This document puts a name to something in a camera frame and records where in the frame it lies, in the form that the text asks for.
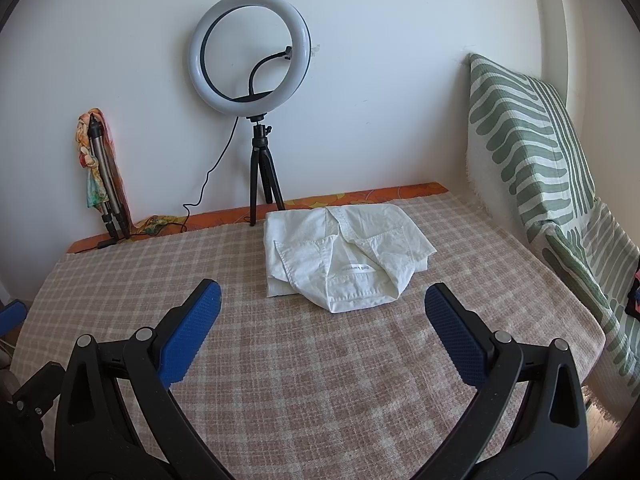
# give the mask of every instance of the white shirt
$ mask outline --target white shirt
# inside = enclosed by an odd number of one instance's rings
[[[436,249],[398,206],[363,204],[267,213],[264,251],[269,297],[347,312],[397,300]]]

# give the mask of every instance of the pink plaid fabric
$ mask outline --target pink plaid fabric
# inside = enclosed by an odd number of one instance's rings
[[[260,480],[408,479],[428,459],[475,393],[424,314],[435,282],[492,330],[531,344],[566,339],[585,378],[604,335],[515,238],[449,193],[392,203],[438,250],[398,301],[331,314],[297,295],[266,298],[261,224],[153,238],[66,254],[33,304],[12,371],[25,381],[50,360],[66,365],[83,333],[108,341],[153,326],[212,278],[222,312],[172,392],[226,468]],[[123,391],[146,449],[161,456],[128,383]],[[522,393],[487,453],[499,450]]]

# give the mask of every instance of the tripod leg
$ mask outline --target tripod leg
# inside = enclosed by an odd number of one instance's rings
[[[271,190],[273,191],[273,197],[280,211],[284,211],[284,202],[282,201],[282,193],[280,192],[280,186],[278,184],[278,178],[276,177],[276,169],[273,165],[273,158],[268,148],[260,151],[260,156],[264,163],[264,167],[267,170],[267,177],[271,184]]]
[[[249,198],[249,223],[255,225],[255,202],[257,200],[257,188],[258,188],[258,159],[260,157],[260,150],[254,148],[251,152],[251,175],[249,179],[250,185],[250,198]]]
[[[258,158],[258,169],[260,170],[260,178],[262,179],[262,190],[264,191],[264,201],[267,204],[273,203],[273,197],[271,196],[271,185],[269,184],[267,168],[264,165],[264,159]]]

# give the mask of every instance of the green and white fabric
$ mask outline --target green and white fabric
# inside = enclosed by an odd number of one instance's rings
[[[624,312],[640,251],[596,197],[558,92],[477,54],[470,62],[469,180],[600,324],[607,342],[588,385],[622,419],[640,393],[640,322]]]

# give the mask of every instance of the white ring light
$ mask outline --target white ring light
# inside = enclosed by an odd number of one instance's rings
[[[216,24],[228,13],[242,7],[265,7],[280,16],[291,35],[291,63],[289,71],[275,90],[254,96],[230,98],[211,82],[204,65],[204,52]],[[195,89],[208,105],[223,114],[254,117],[270,112],[293,95],[305,78],[310,60],[309,29],[294,6],[285,0],[220,0],[205,13],[196,26],[189,45],[188,66]]]

